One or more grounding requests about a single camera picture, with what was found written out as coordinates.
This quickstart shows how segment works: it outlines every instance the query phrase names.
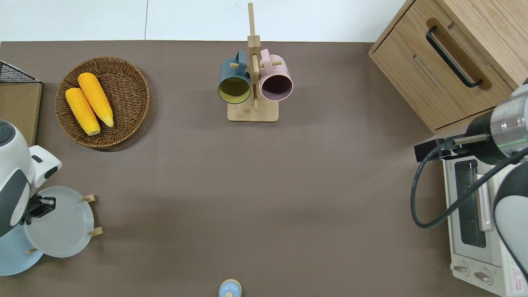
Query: white plate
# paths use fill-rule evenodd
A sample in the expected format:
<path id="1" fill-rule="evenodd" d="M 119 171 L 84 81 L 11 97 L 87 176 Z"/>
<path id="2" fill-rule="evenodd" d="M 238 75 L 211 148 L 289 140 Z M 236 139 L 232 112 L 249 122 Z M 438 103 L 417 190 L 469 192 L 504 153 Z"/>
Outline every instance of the white plate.
<path id="1" fill-rule="evenodd" d="M 70 257 L 82 251 L 93 231 L 93 213 L 82 195 L 66 187 L 50 187 L 39 191 L 44 197 L 55 197 L 55 210 L 42 218 L 33 218 L 24 225 L 30 242 L 46 255 Z"/>
<path id="2" fill-rule="evenodd" d="M 0 275 L 13 275 L 33 266 L 42 257 L 42 252 L 28 254 L 33 249 L 26 237 L 24 227 L 17 225 L 0 237 Z"/>

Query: wooden drawer cabinet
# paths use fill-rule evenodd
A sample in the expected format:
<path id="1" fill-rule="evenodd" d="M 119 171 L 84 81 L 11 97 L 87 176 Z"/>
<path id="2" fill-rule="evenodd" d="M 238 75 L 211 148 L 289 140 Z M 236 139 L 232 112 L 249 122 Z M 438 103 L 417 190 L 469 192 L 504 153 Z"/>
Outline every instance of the wooden drawer cabinet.
<path id="1" fill-rule="evenodd" d="M 369 55 L 440 133 L 493 109 L 528 78 L 527 25 L 528 0 L 408 0 Z"/>

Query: wire rack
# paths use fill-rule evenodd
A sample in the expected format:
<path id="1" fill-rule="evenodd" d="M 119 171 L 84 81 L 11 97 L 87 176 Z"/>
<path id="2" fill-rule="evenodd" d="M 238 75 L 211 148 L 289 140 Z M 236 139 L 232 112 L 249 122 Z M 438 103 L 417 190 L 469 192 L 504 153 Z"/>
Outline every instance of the wire rack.
<path id="1" fill-rule="evenodd" d="M 19 68 L 8 64 L 4 61 L 0 61 L 0 82 L 40 82 L 27 75 L 24 71 Z"/>

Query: yellow corn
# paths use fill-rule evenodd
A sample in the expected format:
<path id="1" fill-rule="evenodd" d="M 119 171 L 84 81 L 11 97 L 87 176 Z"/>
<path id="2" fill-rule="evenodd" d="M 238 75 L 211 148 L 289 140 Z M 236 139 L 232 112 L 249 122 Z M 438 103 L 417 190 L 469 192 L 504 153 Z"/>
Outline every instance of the yellow corn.
<path id="1" fill-rule="evenodd" d="M 91 136 L 101 132 L 96 116 L 93 114 L 93 110 L 81 89 L 71 88 L 66 90 L 66 101 L 86 134 Z"/>
<path id="2" fill-rule="evenodd" d="M 108 127 L 113 127 L 114 116 L 112 115 L 112 109 L 97 77 L 89 72 L 84 72 L 79 75 L 78 81 L 82 92 L 86 96 L 86 99 L 88 99 L 96 115 Z"/>

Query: black drawer handle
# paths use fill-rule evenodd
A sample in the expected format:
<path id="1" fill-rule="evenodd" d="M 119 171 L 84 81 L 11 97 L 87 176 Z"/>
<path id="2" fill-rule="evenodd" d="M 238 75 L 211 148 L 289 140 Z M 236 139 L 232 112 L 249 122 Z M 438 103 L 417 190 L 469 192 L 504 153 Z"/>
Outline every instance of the black drawer handle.
<path id="1" fill-rule="evenodd" d="M 427 31 L 426 39 L 431 44 L 432 48 L 438 53 L 438 55 L 444 60 L 444 62 L 451 68 L 451 70 L 456 74 L 458 79 L 468 88 L 474 88 L 482 83 L 482 80 L 478 82 L 472 82 L 469 78 L 462 72 L 462 70 L 455 64 L 453 59 L 447 54 L 447 52 L 442 48 L 442 46 L 436 41 L 432 36 L 432 32 L 436 29 L 436 26 L 433 26 L 429 31 Z"/>

